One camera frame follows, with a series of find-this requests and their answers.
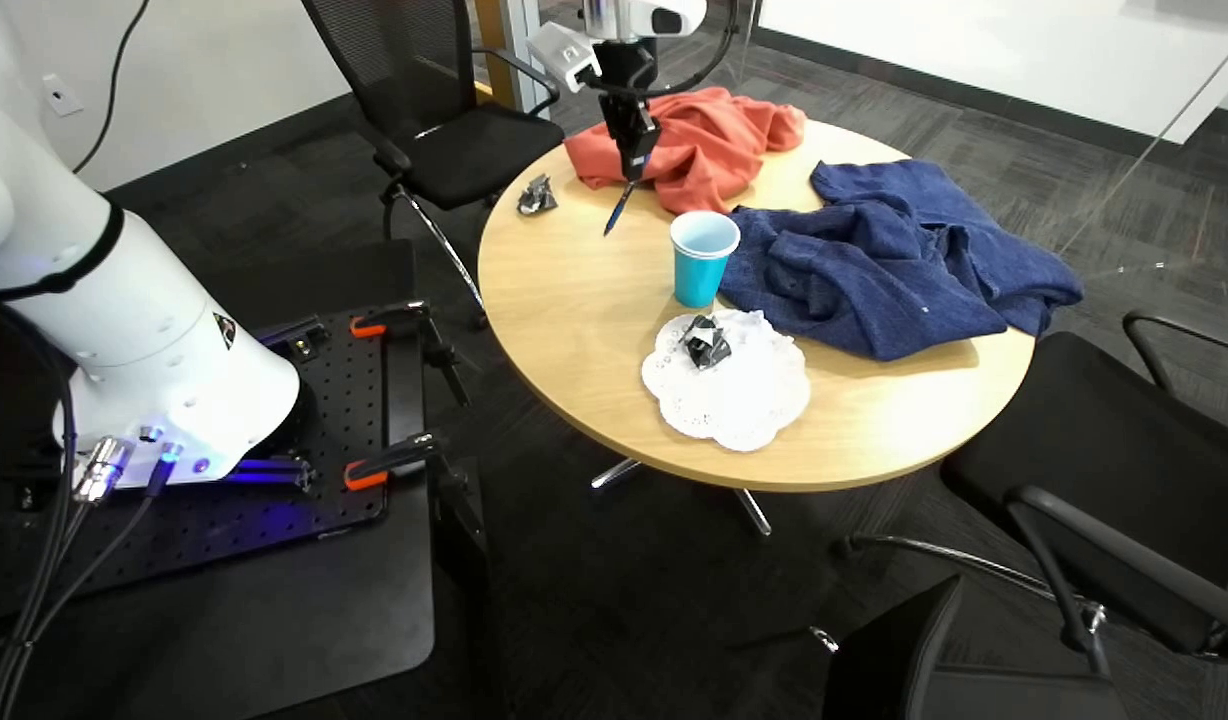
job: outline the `chair armrest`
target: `chair armrest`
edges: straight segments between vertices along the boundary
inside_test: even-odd
[[[559,84],[547,72],[539,72],[536,65],[522,65],[521,55],[511,55],[505,46],[475,46],[475,53],[505,58],[506,69],[522,72],[533,84],[544,86],[544,99],[536,109],[526,109],[526,116],[539,116],[544,109],[553,109],[559,99]]]
[[[1222,335],[1213,335],[1203,327],[1192,327],[1184,321],[1172,321],[1172,315],[1157,315],[1157,310],[1127,310],[1125,315],[1125,335],[1133,339],[1136,356],[1144,359],[1149,377],[1157,378],[1161,393],[1176,396],[1172,393],[1172,377],[1162,370],[1161,356],[1149,348],[1149,339],[1139,335],[1139,324],[1161,324],[1161,327],[1172,327],[1181,335],[1192,335],[1192,339],[1203,339],[1213,348],[1222,348],[1228,353],[1228,339]]]
[[[1051,545],[1045,545],[1045,537],[1023,521],[1023,510],[1034,510],[1066,531],[1074,531],[1081,538],[1094,545],[1099,553],[1117,555],[1125,568],[1149,576],[1157,586],[1186,598],[1192,609],[1214,617],[1220,623],[1228,623],[1228,590],[1209,584],[1203,576],[1172,565],[1168,555],[1136,545],[1133,537],[1099,524],[1094,516],[1081,510],[1074,504],[1045,492],[1045,487],[1019,487],[1008,496],[1008,510],[1019,521],[1023,537],[1034,545],[1034,555],[1045,565],[1045,576],[1051,584],[1056,595],[1065,595],[1066,578],[1060,568],[1047,568],[1056,560]]]

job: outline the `blue cloth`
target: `blue cloth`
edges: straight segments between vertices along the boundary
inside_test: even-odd
[[[1045,332],[1081,286],[1056,255],[1003,231],[936,164],[820,164],[829,206],[737,206],[722,295],[770,327],[897,359],[1003,327]]]

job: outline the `gray floor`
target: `gray floor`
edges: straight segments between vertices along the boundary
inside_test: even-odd
[[[1127,308],[1228,332],[1228,119],[1201,129],[1186,148],[1161,148],[1125,180],[1144,140],[1045,112],[999,116],[997,102],[947,99],[883,72],[763,43],[737,58],[715,72],[720,84],[936,160],[999,222],[1060,252],[1087,291],[1081,308],[1060,310],[1060,327],[1081,327],[1125,356],[1117,315]],[[555,119],[564,129],[595,119],[592,99],[566,95]],[[342,109],[324,109],[118,197],[198,267],[229,267],[310,243],[371,243],[374,192],[380,175]],[[468,248],[478,220],[475,206],[444,217]],[[418,267],[435,308],[464,315],[449,263],[418,248]],[[612,464],[612,450],[539,408],[492,335],[456,324],[452,332],[475,362],[475,386],[468,408],[435,399],[431,418],[483,481],[506,715],[817,715],[829,659],[795,626],[810,621],[846,633],[943,576],[938,565],[910,555],[841,560],[829,553],[835,537],[901,526],[1023,565],[1013,538],[933,477],[873,492],[770,496],[770,538],[749,531],[729,492],[650,473],[622,485],[612,506],[592,506],[582,481]],[[1184,386],[1228,414],[1228,362],[1181,348],[1181,368]],[[464,694],[478,687],[461,674],[456,636],[452,626],[423,674],[282,715],[464,715]],[[1133,626],[1110,626],[1110,651],[1133,720],[1228,720],[1228,666],[1176,659]],[[1074,666],[1056,642],[1056,617],[990,584],[972,584],[950,659]]]

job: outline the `chair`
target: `chair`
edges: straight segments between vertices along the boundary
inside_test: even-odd
[[[492,205],[505,183],[564,140],[555,122],[539,119],[559,86],[506,53],[492,53],[544,84],[547,95],[533,112],[475,102],[475,46],[464,0],[305,0],[305,12],[342,72],[374,145],[374,164],[388,173],[380,197],[382,231],[394,197],[402,197],[478,303],[456,243],[418,200],[435,206]]]
[[[1144,378],[1056,332],[999,418],[943,461],[943,485],[1008,526],[1045,578],[908,537],[843,545],[914,548],[1051,590],[1074,642],[1103,602],[1176,651],[1228,659],[1228,428],[1176,399],[1144,324],[1228,353],[1192,324],[1127,310]]]
[[[1087,674],[1019,674],[936,666],[961,611],[961,576],[887,609],[852,633],[829,666],[822,720],[1117,720],[1103,666]]]

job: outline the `blue cup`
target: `blue cup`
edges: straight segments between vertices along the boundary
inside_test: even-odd
[[[720,295],[741,228],[720,210],[682,210],[669,222],[669,239],[677,243],[677,301],[709,308]]]

